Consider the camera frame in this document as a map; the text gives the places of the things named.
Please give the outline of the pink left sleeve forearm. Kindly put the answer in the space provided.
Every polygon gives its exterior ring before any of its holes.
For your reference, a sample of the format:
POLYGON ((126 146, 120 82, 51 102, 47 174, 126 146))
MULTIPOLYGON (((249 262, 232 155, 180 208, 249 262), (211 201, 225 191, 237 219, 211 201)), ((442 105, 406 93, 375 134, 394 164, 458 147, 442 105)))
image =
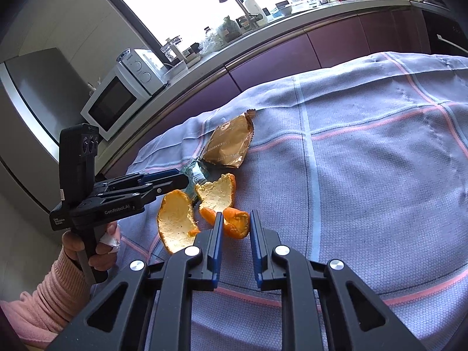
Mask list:
POLYGON ((34 292, 1 301, 1 309, 23 345, 45 350, 89 300, 90 286, 83 272, 61 250, 34 292))

